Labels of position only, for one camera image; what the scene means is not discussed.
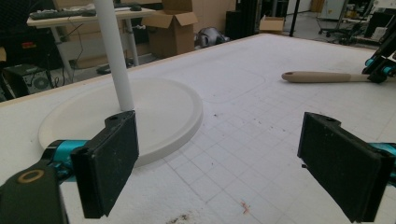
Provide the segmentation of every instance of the circular plate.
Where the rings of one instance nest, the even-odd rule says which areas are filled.
[[[203,117],[199,95],[184,84],[160,78],[131,80],[139,159],[134,167],[178,150],[196,133]],[[59,139],[91,140],[105,119],[120,113],[113,83],[71,98],[43,121],[38,138],[43,148]]]

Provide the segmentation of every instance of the desk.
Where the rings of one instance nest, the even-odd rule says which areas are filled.
[[[134,65],[138,66],[139,61],[137,57],[136,45],[134,42],[134,29],[131,24],[131,19],[134,18],[142,18],[149,16],[154,10],[142,8],[141,11],[117,11],[116,17],[119,21],[126,22],[126,33],[121,35],[121,43],[124,49],[129,48],[134,55]],[[97,17],[69,17],[69,18],[58,18],[58,19],[49,19],[49,20],[40,20],[34,21],[29,18],[27,21],[27,25],[34,26],[36,28],[50,28],[55,39],[56,46],[59,50],[59,54],[61,55],[62,62],[64,63],[64,68],[67,72],[69,81],[72,81],[73,70],[70,67],[69,60],[76,59],[80,54],[81,46],[83,47],[83,51],[80,57],[89,57],[98,54],[105,53],[105,47],[103,45],[102,39],[89,39],[82,40],[80,42],[62,42],[60,38],[60,34],[56,27],[66,26],[70,24],[85,24],[97,22]]]
[[[161,77],[196,90],[202,126],[178,151],[134,169],[109,217],[84,219],[76,184],[63,183],[70,222],[163,224],[187,215],[186,223],[349,224],[296,156],[304,112],[339,119],[366,142],[395,142],[396,83],[297,84],[281,74],[360,73],[373,53],[255,35],[130,69],[129,78]],[[55,107],[105,85],[111,76],[1,103],[0,180],[39,160],[38,128]],[[388,187],[376,223],[394,224],[395,207],[396,188]]]

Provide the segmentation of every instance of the brown handle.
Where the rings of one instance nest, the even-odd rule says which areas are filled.
[[[370,81],[367,75],[328,72],[288,72],[282,78],[289,82],[362,82]]]

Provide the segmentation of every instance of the tabletop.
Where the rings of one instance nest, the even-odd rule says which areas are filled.
[[[281,74],[361,73],[373,53],[255,35],[130,69],[130,79],[160,77],[194,89],[202,125],[176,152],[133,169],[109,217],[85,219],[77,185],[63,183],[70,222],[350,223],[301,168],[304,112],[338,119],[363,141],[394,142],[396,83],[289,83]],[[1,103],[0,181],[39,160],[38,128],[54,108],[111,82],[103,76]],[[375,223],[394,224],[395,208],[396,189],[387,187]]]
[[[151,15],[155,10],[142,8],[141,11],[116,11],[117,20],[126,20],[133,18],[142,18]],[[83,16],[75,16],[75,17],[64,17],[50,20],[38,20],[34,21],[31,18],[28,19],[28,26],[35,26],[37,28],[45,28],[45,27],[56,27],[56,26],[65,26],[70,24],[80,24],[80,23],[90,23],[97,22],[98,19],[96,16],[92,17],[83,17]]]

